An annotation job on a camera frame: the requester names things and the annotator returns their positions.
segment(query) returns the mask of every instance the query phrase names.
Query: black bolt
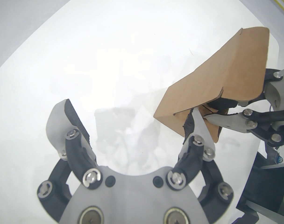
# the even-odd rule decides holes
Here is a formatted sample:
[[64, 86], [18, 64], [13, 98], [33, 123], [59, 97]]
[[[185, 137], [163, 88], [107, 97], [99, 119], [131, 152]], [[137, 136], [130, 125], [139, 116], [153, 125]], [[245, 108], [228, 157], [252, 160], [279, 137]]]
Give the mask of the black bolt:
[[115, 185], [116, 179], [114, 176], [108, 176], [105, 180], [105, 184], [107, 187], [112, 187]]
[[161, 188], [164, 184], [164, 181], [160, 176], [156, 176], [153, 178], [153, 184], [156, 188]]

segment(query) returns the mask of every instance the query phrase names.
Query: brown cardboard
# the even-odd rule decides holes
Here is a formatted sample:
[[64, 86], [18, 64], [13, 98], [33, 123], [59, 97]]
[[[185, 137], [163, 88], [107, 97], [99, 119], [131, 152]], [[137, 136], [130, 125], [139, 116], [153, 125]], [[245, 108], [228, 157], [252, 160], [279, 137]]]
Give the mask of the brown cardboard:
[[[237, 101], [258, 97], [263, 89], [269, 34], [264, 27], [240, 29], [195, 71], [167, 89], [154, 118], [184, 137], [182, 126], [191, 108], [200, 106], [205, 115], [208, 110], [201, 105], [219, 97]], [[217, 142], [219, 127], [205, 123]]]

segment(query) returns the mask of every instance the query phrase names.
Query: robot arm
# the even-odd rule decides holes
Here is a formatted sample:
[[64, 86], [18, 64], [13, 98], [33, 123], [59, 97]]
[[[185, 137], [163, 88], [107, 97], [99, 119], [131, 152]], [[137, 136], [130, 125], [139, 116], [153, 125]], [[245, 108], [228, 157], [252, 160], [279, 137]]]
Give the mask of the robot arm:
[[[60, 160], [38, 198], [58, 223], [214, 223], [227, 210], [233, 190], [214, 162], [215, 146], [198, 109], [184, 125], [186, 138], [172, 167], [148, 175], [127, 176], [99, 166], [89, 135], [70, 101], [58, 103], [47, 123], [47, 136]], [[75, 174], [81, 185], [71, 196], [66, 180]], [[202, 172], [206, 186], [199, 198], [188, 184]]]
[[[237, 102], [220, 98], [208, 103], [208, 106], [221, 110], [219, 107], [246, 107], [263, 99], [270, 102], [274, 111], [259, 113], [245, 109], [237, 114], [211, 113], [204, 116], [212, 124], [251, 132], [266, 143], [268, 158], [259, 157], [259, 153], [256, 156], [237, 206], [245, 215], [235, 221], [237, 224], [256, 223], [258, 209], [266, 213], [267, 208], [262, 203], [268, 196], [255, 195], [255, 189], [268, 182], [265, 194], [269, 194], [274, 187], [272, 179], [282, 175], [281, 171], [265, 167], [282, 162], [273, 148], [284, 145], [284, 70], [267, 69], [263, 92], [254, 100]], [[97, 164], [89, 144], [89, 134], [71, 102], [63, 100], [53, 108], [46, 128], [48, 139], [60, 160], [49, 179], [39, 186], [38, 198], [48, 214], [61, 224], [214, 223], [226, 212], [234, 193], [223, 181], [215, 164], [215, 145], [198, 108], [190, 111], [184, 130], [185, 141], [173, 168], [163, 167], [141, 176], [122, 175]], [[199, 171], [206, 186], [196, 198], [187, 185]], [[73, 196], [66, 184], [71, 172], [81, 182]], [[253, 185], [257, 178], [262, 181]], [[284, 180], [280, 183], [280, 197], [273, 197], [270, 202], [276, 202], [281, 208], [284, 206], [280, 202], [283, 202]], [[284, 217], [284, 213], [273, 213], [274, 210], [269, 216], [276, 216], [274, 219], [278, 215]]]

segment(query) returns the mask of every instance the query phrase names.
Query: circular screw head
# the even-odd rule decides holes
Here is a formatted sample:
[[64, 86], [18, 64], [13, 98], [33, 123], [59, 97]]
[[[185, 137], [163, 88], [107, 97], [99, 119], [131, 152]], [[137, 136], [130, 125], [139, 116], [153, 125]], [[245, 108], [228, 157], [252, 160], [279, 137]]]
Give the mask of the circular screw head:
[[105, 180], [106, 187], [112, 187], [115, 185], [115, 183], [116, 183], [116, 179], [113, 175], [108, 176]]
[[198, 145], [202, 145], [204, 143], [204, 139], [199, 135], [195, 135], [194, 142], [197, 143]]
[[76, 135], [76, 133], [77, 133], [77, 131], [73, 129], [73, 130], [69, 131], [66, 135], [67, 135], [69, 138], [72, 138], [73, 136]]
[[91, 172], [89, 174], [86, 175], [86, 181], [89, 184], [93, 184], [94, 182], [96, 182], [96, 172]]
[[174, 172], [173, 175], [172, 175], [172, 181], [175, 184], [180, 185], [183, 182], [183, 179], [178, 172]]
[[282, 162], [283, 162], [283, 158], [281, 156], [278, 156], [277, 163], [279, 164], [279, 163], [282, 163]]
[[185, 188], [187, 179], [183, 173], [173, 173], [170, 170], [166, 175], [166, 182], [172, 190], [179, 191]]
[[250, 115], [252, 115], [252, 113], [253, 113], [253, 110], [249, 109], [249, 108], [247, 108], [243, 111], [243, 114], [246, 115], [246, 116], [250, 116]]
[[39, 198], [45, 198], [51, 193], [52, 190], [53, 184], [51, 183], [51, 181], [46, 180], [39, 186], [37, 196]]
[[247, 121], [247, 126], [248, 127], [256, 127], [257, 126], [257, 122], [253, 121], [253, 120], [248, 120]]
[[97, 207], [89, 207], [85, 209], [79, 216], [79, 224], [103, 224], [103, 213]]
[[211, 147], [205, 146], [204, 156], [208, 159], [213, 159], [213, 158], [215, 158], [215, 152]]
[[273, 76], [277, 79], [280, 79], [280, 78], [282, 78], [283, 74], [279, 71], [279, 72], [273, 73]]
[[275, 134], [272, 135], [271, 139], [274, 142], [280, 142], [281, 141], [281, 136], [280, 136], [280, 134], [275, 133]]
[[156, 187], [156, 188], [161, 188], [164, 184], [164, 181], [163, 179], [160, 177], [160, 176], [155, 176], [153, 178], [153, 185]]
[[228, 200], [228, 196], [230, 196], [233, 192], [232, 187], [225, 182], [218, 185], [218, 193], [224, 200]]
[[100, 180], [101, 180], [100, 171], [97, 168], [91, 168], [84, 173], [82, 182], [83, 185], [88, 188], [90, 184], [93, 184], [96, 181]]
[[189, 224], [189, 219], [181, 209], [171, 208], [165, 214], [164, 224]]
[[63, 161], [67, 161], [67, 154], [65, 150], [62, 150], [61, 152], [59, 152], [59, 157], [63, 160]]

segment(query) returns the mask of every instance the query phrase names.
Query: white backdrop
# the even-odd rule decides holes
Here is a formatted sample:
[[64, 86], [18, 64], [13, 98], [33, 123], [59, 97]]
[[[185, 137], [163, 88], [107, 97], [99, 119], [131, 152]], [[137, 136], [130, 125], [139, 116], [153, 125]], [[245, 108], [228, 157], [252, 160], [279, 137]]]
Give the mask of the white backdrop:
[[[166, 88], [253, 26], [262, 24], [238, 0], [68, 2], [0, 68], [0, 223], [54, 223], [36, 190], [59, 159], [45, 127], [65, 98], [99, 165], [128, 175], [174, 166], [183, 138], [153, 118]], [[278, 51], [271, 36], [268, 67]], [[222, 131], [216, 163], [235, 198], [218, 223], [236, 213], [258, 146], [251, 134]], [[68, 182], [74, 192], [78, 181]], [[191, 187], [200, 193], [201, 176]]]

